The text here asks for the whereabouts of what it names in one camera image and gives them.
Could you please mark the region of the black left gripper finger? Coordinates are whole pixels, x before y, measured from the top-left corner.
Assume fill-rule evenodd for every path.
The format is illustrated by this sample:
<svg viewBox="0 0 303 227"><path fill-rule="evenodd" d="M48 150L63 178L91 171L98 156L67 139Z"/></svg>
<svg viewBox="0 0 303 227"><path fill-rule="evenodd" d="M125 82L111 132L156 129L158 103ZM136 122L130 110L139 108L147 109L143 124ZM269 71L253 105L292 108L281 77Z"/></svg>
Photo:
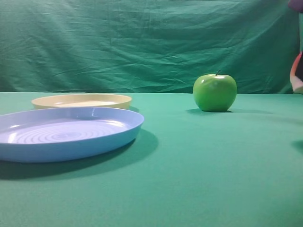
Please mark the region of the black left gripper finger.
<svg viewBox="0 0 303 227"><path fill-rule="evenodd" d="M300 79L301 81L303 80L303 57L302 57L302 53L300 53L295 62L294 62L294 75Z"/></svg>

